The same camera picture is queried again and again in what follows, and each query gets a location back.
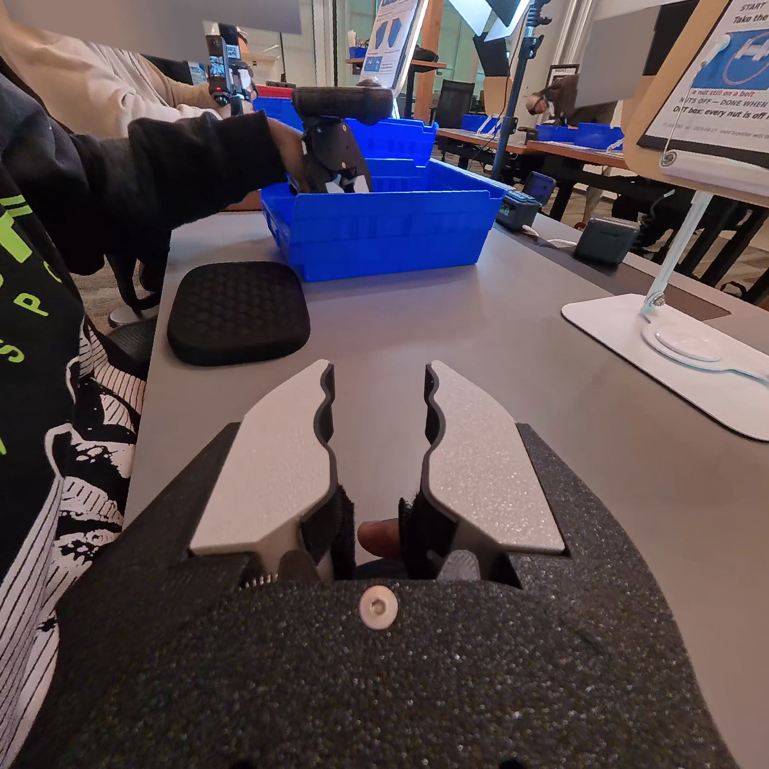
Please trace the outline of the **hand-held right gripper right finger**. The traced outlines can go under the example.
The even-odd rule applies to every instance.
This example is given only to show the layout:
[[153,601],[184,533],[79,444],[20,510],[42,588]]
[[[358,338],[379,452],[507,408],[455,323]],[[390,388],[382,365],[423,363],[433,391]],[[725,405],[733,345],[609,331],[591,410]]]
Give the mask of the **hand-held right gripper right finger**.
[[510,556],[567,544],[514,418],[447,364],[425,367],[428,450],[403,504],[409,575],[512,575]]

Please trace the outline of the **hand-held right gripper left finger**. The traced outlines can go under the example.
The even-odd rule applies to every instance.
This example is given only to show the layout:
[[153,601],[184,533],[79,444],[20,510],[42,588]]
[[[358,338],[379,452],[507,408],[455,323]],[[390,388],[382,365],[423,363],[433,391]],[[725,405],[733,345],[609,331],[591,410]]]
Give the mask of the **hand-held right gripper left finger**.
[[353,573],[354,523],[329,446],[334,366],[317,360],[245,415],[190,541],[195,556],[254,553],[265,573],[294,550]]

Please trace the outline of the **large blue plastic bin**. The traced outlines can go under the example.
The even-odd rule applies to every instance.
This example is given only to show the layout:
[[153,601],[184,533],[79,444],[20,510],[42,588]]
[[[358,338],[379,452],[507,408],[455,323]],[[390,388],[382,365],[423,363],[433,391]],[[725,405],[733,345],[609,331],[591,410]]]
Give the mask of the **large blue plastic bin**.
[[369,193],[261,192],[287,264],[307,283],[476,264],[508,187],[442,161],[371,159]]

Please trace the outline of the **person's left forearm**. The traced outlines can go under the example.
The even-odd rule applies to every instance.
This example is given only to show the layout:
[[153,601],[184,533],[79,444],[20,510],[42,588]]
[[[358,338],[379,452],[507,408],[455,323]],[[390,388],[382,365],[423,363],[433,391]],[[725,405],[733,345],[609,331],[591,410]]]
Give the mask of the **person's left forearm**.
[[76,135],[83,180],[67,195],[72,225],[104,253],[166,255],[176,228],[287,180],[267,118],[138,119],[127,138]]

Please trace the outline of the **person's left hand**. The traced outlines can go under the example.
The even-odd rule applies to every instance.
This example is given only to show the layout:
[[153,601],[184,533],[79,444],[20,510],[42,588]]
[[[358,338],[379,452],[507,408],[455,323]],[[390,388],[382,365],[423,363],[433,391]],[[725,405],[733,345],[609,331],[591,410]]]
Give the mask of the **person's left hand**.
[[304,162],[302,133],[276,119],[267,118],[272,140],[278,149],[287,177],[300,194],[311,191]]

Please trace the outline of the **printed poster banner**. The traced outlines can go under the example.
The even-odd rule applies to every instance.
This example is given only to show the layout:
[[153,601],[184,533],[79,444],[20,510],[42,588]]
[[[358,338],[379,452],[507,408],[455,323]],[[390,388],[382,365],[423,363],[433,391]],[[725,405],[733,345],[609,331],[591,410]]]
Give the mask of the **printed poster banner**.
[[374,20],[360,78],[389,89],[397,97],[425,20],[427,1],[381,1]]

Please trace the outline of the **black office chair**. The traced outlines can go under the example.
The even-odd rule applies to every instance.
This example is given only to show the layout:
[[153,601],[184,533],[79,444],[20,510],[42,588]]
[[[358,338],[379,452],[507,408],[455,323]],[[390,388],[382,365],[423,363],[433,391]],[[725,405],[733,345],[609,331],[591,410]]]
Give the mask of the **black office chair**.
[[474,98],[475,82],[443,79],[432,121],[442,129],[460,129]]

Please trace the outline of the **small black device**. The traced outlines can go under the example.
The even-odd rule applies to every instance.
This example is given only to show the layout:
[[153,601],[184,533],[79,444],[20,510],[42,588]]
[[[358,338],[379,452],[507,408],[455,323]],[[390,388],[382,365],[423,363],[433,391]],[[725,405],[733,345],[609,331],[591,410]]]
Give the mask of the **small black device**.
[[522,191],[510,189],[505,192],[501,206],[495,216],[495,223],[508,232],[522,232],[533,226],[542,205],[534,197]]

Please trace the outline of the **black mesh cushion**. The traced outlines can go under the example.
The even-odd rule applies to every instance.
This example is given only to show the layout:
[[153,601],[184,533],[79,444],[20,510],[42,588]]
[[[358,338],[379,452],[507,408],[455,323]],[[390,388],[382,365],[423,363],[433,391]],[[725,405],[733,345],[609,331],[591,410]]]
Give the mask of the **black mesh cushion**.
[[197,367],[280,359],[302,349],[310,334],[302,284],[277,262],[190,270],[178,285],[167,325],[176,358]]

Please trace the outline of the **studio light on stand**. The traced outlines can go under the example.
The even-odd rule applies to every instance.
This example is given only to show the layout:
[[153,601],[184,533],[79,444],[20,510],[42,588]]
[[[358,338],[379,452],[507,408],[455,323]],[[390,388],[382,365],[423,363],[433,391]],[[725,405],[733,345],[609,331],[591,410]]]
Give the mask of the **studio light on stand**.
[[530,2],[453,2],[455,10],[475,32],[482,32],[480,21],[487,22],[491,16],[496,17],[485,36],[485,42],[505,39],[517,28],[520,29],[520,40],[514,45],[514,52],[507,53],[507,70],[505,73],[504,93],[502,100],[501,124],[497,133],[497,148],[491,168],[491,179],[502,181],[504,170],[508,163],[508,144],[518,127],[517,107],[521,97],[521,89],[527,65],[534,60],[544,40],[544,34],[538,34],[540,27],[552,23],[552,18],[543,10],[548,1]]

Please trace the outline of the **wooden office desk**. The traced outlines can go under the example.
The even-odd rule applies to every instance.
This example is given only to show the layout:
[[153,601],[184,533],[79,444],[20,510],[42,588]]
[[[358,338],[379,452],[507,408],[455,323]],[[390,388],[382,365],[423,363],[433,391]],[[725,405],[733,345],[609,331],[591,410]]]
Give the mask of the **wooden office desk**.
[[[490,166],[495,160],[497,140],[462,129],[439,128],[435,150],[442,155],[458,157],[460,168],[473,163]],[[633,176],[617,151],[596,151],[558,142],[509,142],[503,179],[524,180],[530,170],[540,170],[555,180],[557,189],[549,216],[561,221],[576,185],[595,186],[616,195],[634,191]]]

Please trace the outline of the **person's black printed shirt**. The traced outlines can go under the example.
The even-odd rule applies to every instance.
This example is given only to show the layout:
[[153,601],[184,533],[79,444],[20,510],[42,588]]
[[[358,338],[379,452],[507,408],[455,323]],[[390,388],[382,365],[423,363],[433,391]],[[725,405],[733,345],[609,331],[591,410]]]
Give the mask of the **person's black printed shirt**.
[[2,77],[2,767],[88,767],[146,374],[96,330],[72,273],[168,253],[127,141],[71,137]]

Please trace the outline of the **sign on white stand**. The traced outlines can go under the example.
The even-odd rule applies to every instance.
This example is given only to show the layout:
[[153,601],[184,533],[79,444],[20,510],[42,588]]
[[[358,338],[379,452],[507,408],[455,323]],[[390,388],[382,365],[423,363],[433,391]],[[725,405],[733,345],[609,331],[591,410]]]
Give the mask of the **sign on white stand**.
[[767,354],[665,298],[715,195],[767,209],[767,2],[699,2],[623,120],[628,168],[695,193],[645,297],[566,304],[562,316],[724,427],[767,442]]

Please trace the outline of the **row of blue bins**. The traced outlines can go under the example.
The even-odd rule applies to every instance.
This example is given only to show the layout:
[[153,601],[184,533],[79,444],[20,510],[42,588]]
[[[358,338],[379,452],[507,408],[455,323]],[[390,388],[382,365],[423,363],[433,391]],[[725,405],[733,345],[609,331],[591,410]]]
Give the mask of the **row of blue bins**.
[[[462,117],[461,129],[477,134],[497,134],[501,128],[502,119],[487,117],[481,114],[465,114]],[[612,127],[602,123],[579,123],[578,127],[540,124],[534,129],[524,129],[527,141],[543,141],[551,143],[572,144],[585,149],[600,151],[621,151],[624,133],[620,127]]]

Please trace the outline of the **small black box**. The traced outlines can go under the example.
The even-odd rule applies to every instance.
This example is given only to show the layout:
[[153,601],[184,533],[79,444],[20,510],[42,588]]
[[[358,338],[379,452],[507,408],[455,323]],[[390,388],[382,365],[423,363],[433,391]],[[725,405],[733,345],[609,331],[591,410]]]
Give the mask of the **small black box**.
[[591,217],[574,246],[573,256],[581,262],[617,267],[638,238],[637,222],[615,217]]

